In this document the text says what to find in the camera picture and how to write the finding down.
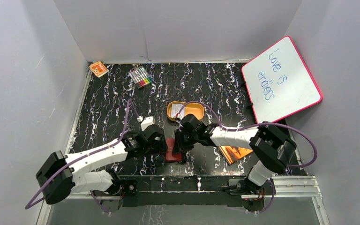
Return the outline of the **red leather card holder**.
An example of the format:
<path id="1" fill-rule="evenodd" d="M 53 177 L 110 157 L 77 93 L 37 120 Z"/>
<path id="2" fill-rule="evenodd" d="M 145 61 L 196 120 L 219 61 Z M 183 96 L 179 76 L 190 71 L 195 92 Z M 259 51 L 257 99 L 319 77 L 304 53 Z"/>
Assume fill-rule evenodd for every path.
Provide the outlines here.
<path id="1" fill-rule="evenodd" d="M 165 162 L 173 163 L 173 162 L 182 162 L 184 161 L 183 154 L 181 152 L 174 152 L 175 139 L 174 138 L 166 138 L 167 151 L 165 152 Z"/>

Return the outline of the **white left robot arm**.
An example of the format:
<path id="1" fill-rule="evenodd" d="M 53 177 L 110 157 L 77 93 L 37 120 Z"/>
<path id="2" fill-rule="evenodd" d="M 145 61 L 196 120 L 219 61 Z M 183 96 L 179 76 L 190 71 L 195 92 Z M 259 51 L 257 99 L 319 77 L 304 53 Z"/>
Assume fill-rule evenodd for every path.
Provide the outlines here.
<path id="1" fill-rule="evenodd" d="M 116 195 L 121 190 L 121 182 L 99 168 L 166 150 L 164 130 L 152 124 L 142 131 L 126 132 L 121 139 L 91 150 L 67 155 L 56 151 L 41 166 L 36 179 L 49 205 L 61 202 L 70 194 L 86 191 Z"/>

